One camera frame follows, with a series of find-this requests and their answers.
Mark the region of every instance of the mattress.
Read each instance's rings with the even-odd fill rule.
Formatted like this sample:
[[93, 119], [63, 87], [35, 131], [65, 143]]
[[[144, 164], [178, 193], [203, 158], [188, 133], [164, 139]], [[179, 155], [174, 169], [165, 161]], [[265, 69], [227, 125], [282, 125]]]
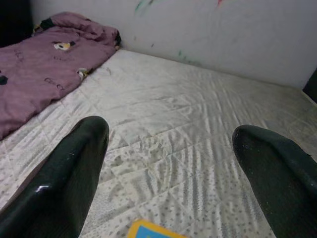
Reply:
[[0, 207], [78, 120], [110, 126], [81, 238], [126, 237], [137, 219], [196, 238], [274, 237], [239, 167], [242, 124], [317, 158], [317, 107], [300, 90], [125, 50], [0, 142]]

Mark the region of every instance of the yellow book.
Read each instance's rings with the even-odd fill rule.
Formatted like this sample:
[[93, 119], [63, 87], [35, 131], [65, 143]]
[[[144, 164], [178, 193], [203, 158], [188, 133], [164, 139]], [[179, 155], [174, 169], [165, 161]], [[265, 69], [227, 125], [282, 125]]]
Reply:
[[145, 220], [134, 222], [127, 238], [186, 238]]

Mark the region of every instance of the purple blanket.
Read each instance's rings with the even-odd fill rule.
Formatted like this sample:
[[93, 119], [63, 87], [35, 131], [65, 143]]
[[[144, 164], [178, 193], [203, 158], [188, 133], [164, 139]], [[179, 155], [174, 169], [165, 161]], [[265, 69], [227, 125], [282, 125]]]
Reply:
[[0, 140], [77, 88], [119, 41], [118, 30], [64, 12], [42, 21], [34, 37], [1, 48]]

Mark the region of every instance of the dotted pattern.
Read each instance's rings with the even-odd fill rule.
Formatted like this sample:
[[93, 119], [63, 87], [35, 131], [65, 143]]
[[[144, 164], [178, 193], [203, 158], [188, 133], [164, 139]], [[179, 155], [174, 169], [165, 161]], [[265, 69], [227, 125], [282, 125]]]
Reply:
[[120, 50], [0, 142], [0, 207], [91, 115], [109, 123], [110, 144], [81, 238], [126, 237], [137, 219], [193, 238], [274, 237], [233, 130], [268, 128], [317, 158], [317, 107], [299, 90]]

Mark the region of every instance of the white wall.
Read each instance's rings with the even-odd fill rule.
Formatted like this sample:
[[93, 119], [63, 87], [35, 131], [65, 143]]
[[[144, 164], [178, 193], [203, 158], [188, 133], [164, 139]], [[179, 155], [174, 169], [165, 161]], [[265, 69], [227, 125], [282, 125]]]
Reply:
[[302, 88], [317, 66], [317, 0], [32, 0], [119, 29], [128, 50]]

